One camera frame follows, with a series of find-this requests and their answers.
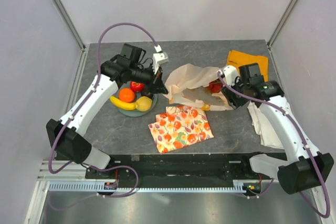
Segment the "fake strawberry bunch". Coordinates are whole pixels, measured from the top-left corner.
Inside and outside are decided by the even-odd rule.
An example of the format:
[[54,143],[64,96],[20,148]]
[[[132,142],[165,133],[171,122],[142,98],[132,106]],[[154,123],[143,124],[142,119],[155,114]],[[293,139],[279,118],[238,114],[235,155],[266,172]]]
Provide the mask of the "fake strawberry bunch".
[[215,93],[220,93],[221,89],[223,87],[222,82],[219,79],[216,79],[212,82],[210,82],[208,84],[208,86],[206,87],[206,89],[211,93],[211,94],[215,94]]

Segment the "fake red apple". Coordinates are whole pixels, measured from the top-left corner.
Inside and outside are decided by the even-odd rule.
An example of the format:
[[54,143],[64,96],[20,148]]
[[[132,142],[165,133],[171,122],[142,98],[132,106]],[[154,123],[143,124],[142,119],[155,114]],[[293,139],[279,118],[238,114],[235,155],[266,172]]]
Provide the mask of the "fake red apple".
[[134,93],[142,92],[144,90],[144,88],[145,88],[145,85],[143,83],[139,83],[139,82],[135,82],[135,81],[130,82],[130,89]]

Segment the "fake yellow lemon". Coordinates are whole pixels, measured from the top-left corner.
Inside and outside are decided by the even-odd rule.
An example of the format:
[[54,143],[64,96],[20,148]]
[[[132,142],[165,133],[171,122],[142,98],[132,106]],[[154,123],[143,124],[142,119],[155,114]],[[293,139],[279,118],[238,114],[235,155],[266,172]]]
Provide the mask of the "fake yellow lemon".
[[141,96],[135,102],[135,108],[140,112],[148,111],[152,106],[152,99],[146,96]]

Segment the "banana print plastic bag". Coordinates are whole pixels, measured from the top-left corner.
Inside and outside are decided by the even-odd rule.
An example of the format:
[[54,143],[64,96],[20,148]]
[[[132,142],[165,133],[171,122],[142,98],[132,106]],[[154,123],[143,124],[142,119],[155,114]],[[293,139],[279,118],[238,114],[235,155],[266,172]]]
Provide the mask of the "banana print plastic bag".
[[222,93],[212,94],[209,83],[217,80],[218,67],[198,67],[190,63],[178,67],[168,76],[165,97],[170,104],[181,104],[205,111],[226,111],[233,108]]

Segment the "fake orange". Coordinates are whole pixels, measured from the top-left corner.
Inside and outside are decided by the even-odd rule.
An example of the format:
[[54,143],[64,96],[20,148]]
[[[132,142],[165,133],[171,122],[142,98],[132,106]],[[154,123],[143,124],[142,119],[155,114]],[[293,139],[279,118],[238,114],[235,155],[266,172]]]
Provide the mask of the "fake orange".
[[123,88],[119,91],[119,99],[126,103],[132,103],[136,95],[130,88]]

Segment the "fake banana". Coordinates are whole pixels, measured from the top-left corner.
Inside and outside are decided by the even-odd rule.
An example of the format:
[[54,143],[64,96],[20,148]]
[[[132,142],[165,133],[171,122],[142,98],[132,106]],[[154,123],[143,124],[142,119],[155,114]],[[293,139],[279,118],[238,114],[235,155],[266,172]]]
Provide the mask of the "fake banana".
[[126,111],[133,111],[133,110],[136,109],[136,103],[135,102],[127,103],[127,102],[121,101],[119,98],[117,98],[115,96],[111,96],[110,101],[117,108],[120,108],[120,109],[123,109],[123,110],[126,110]]

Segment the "fake dark avocado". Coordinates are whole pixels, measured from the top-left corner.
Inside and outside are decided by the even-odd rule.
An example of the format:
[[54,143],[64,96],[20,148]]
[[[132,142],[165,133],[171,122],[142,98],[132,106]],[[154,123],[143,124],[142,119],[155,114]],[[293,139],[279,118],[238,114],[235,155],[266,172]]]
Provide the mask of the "fake dark avocado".
[[153,99],[154,94],[145,90],[142,90],[141,92],[142,97],[147,97],[149,99]]

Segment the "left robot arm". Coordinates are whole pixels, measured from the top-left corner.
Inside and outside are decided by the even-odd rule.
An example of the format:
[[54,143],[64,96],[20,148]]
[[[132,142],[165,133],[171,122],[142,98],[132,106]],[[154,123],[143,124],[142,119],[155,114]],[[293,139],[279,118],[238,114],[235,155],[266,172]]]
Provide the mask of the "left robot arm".
[[93,166],[103,178],[111,178],[115,173],[111,157],[93,147],[84,135],[105,102],[123,84],[134,81],[144,84],[149,93],[168,93],[162,81],[161,64],[168,62],[169,58],[160,46],[155,50],[147,68],[140,64],[140,57],[146,51],[130,44],[124,44],[120,54],[98,65],[97,75],[77,103],[59,120],[47,122],[51,153],[60,154],[77,164]]

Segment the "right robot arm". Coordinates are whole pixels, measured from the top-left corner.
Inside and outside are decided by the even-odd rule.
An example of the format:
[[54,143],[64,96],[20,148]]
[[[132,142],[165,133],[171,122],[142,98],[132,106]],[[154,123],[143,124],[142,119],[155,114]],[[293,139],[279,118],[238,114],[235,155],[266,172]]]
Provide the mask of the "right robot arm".
[[241,174],[248,179],[258,173],[276,179],[290,195],[318,186],[325,187],[334,159],[329,153],[321,153],[309,140],[292,115],[278,82],[265,81],[257,63],[239,68],[226,65],[218,70],[217,75],[224,85],[221,92],[233,109],[248,101],[260,109],[282,143],[287,157],[284,161],[256,154],[241,164]]

